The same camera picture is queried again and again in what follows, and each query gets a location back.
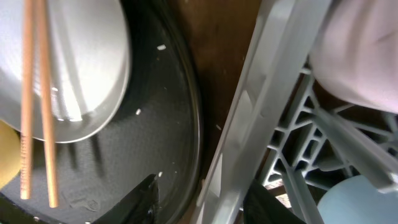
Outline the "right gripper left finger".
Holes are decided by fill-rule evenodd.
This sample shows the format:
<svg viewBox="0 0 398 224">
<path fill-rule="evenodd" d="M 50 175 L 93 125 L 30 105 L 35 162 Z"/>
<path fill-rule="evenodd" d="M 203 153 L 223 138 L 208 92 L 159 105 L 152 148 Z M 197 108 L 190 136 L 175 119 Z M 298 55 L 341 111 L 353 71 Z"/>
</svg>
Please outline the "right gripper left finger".
<svg viewBox="0 0 398 224">
<path fill-rule="evenodd" d="M 94 224 L 156 224 L 159 217 L 157 175 L 148 175 Z"/>
</svg>

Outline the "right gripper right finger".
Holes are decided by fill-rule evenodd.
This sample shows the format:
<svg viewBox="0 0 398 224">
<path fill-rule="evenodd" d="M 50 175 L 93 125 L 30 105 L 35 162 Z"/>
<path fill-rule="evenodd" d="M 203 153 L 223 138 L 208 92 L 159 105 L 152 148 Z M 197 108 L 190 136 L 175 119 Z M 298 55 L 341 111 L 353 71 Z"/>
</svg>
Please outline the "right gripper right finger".
<svg viewBox="0 0 398 224">
<path fill-rule="evenodd" d="M 244 198 L 243 217 L 245 224 L 305 224 L 256 180 Z"/>
</svg>

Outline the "wooden chopstick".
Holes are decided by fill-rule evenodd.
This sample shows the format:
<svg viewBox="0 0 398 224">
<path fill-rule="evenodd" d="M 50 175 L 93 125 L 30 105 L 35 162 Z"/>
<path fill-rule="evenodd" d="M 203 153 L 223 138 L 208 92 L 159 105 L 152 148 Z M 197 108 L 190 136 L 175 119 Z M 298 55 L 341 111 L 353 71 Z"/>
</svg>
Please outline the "wooden chopstick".
<svg viewBox="0 0 398 224">
<path fill-rule="evenodd" d="M 45 165 L 47 174 L 47 189 L 49 207 L 56 208 L 58 202 L 58 185 L 55 155 L 55 135 L 53 128 L 52 101 L 50 87 L 50 49 L 47 27 L 46 1 L 36 1 L 36 16 L 39 42 L 39 68 L 40 68 L 40 91 L 42 127 L 44 135 Z"/>
<path fill-rule="evenodd" d="M 21 191 L 30 199 L 32 187 L 32 81 L 34 66 L 34 2 L 24 1 L 22 32 L 22 102 L 21 102 Z"/>
</svg>

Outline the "blue cup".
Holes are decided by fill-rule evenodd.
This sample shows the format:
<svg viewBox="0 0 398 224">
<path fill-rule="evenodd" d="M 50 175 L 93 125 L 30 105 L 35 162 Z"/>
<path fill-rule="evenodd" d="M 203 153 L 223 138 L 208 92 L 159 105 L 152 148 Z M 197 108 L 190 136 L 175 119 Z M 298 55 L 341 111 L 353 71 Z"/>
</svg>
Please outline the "blue cup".
<svg viewBox="0 0 398 224">
<path fill-rule="evenodd" d="M 362 175 L 333 186 L 317 208 L 324 223 L 397 224 L 397 193 L 380 193 Z"/>
</svg>

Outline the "yellow bowl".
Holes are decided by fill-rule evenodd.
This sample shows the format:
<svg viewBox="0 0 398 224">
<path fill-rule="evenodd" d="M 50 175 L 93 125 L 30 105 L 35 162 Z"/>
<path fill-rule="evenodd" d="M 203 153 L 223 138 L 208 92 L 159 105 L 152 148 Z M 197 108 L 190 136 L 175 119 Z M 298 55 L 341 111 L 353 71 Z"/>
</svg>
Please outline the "yellow bowl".
<svg viewBox="0 0 398 224">
<path fill-rule="evenodd" d="M 20 140 L 17 133 L 1 121 L 1 189 L 6 186 L 20 171 Z"/>
</svg>

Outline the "pink cup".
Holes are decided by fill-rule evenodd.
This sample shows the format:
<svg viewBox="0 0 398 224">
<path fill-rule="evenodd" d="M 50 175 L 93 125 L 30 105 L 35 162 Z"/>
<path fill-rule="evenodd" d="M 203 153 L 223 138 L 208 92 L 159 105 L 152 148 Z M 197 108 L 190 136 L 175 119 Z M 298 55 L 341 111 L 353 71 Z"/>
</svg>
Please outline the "pink cup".
<svg viewBox="0 0 398 224">
<path fill-rule="evenodd" d="M 310 52 L 333 96 L 397 112 L 397 0 L 333 1 Z"/>
</svg>

